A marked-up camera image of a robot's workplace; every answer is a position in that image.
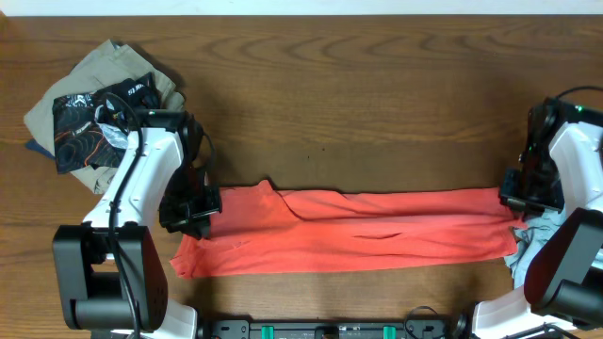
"red cloth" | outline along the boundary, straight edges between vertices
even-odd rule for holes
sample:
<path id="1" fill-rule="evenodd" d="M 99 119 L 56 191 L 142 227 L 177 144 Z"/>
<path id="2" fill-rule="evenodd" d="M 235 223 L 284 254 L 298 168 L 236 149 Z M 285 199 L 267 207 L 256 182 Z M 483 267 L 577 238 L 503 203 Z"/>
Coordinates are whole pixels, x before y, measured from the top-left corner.
<path id="1" fill-rule="evenodd" d="M 211 239 L 185 235 L 179 277 L 341 272 L 475 262 L 517 252 L 496 188 L 339 194 L 227 188 Z"/>

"black fabric with printed design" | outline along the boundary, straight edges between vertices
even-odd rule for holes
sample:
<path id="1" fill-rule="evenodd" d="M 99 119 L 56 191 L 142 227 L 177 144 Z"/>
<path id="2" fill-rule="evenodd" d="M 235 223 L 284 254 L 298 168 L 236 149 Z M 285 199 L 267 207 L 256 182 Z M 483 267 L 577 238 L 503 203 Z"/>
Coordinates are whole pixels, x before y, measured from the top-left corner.
<path id="1" fill-rule="evenodd" d="M 109 128 L 113 126 L 118 134 L 122 132 L 124 137 L 127 136 L 123 107 L 104 96 L 107 92 L 118 95 L 133 109 L 160 108 L 152 73 L 138 80 L 125 79 L 92 93 L 56 98 L 53 117 L 55 159 L 59 174 L 86 166 L 116 168 L 122 162 L 124 148 L 109 142 L 101 128 L 104 125 Z"/>

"wooden table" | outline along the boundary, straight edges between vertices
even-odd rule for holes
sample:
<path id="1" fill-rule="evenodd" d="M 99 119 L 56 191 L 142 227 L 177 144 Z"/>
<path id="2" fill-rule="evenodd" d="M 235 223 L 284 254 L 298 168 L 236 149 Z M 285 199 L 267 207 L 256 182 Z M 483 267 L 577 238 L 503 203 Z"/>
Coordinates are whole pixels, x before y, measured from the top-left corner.
<path id="1" fill-rule="evenodd" d="M 498 185 L 532 105 L 603 82 L 602 26 L 588 16 L 2 18 L 0 337 L 89 336 L 62 321 L 51 240 L 99 197 L 25 150 L 23 115 L 104 40 L 134 46 L 177 83 L 216 142 L 221 183 L 390 192 Z M 155 230 L 171 297 L 209 317 L 452 314 L 512 289 L 502 260 L 184 281 L 169 265 L 181 236 Z"/>

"brown wood surface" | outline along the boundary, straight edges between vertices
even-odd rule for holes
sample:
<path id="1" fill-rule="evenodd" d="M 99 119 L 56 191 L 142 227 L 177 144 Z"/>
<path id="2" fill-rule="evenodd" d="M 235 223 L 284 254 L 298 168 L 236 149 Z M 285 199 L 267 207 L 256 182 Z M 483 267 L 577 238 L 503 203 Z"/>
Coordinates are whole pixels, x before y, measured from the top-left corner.
<path id="1" fill-rule="evenodd" d="M 603 81 L 602 27 L 589 16 L 0 21 L 0 337 L 88 336 L 61 319 L 51 240 L 98 197 L 24 149 L 23 115 L 104 40 L 177 83 L 217 144 L 220 182 L 388 192 L 498 185 L 531 105 Z M 446 314 L 512 288 L 502 260 L 184 281 L 169 265 L 180 236 L 157 228 L 154 239 L 171 296 L 214 317 L 392 318 L 423 304 Z"/>

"white wall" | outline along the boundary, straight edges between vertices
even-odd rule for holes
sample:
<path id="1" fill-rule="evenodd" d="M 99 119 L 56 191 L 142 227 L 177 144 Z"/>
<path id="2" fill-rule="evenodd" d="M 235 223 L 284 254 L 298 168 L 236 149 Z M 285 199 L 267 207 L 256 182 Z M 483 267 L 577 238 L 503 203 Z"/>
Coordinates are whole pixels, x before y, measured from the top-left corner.
<path id="1" fill-rule="evenodd" d="M 603 14 L 603 0 L 0 0 L 7 16 Z"/>

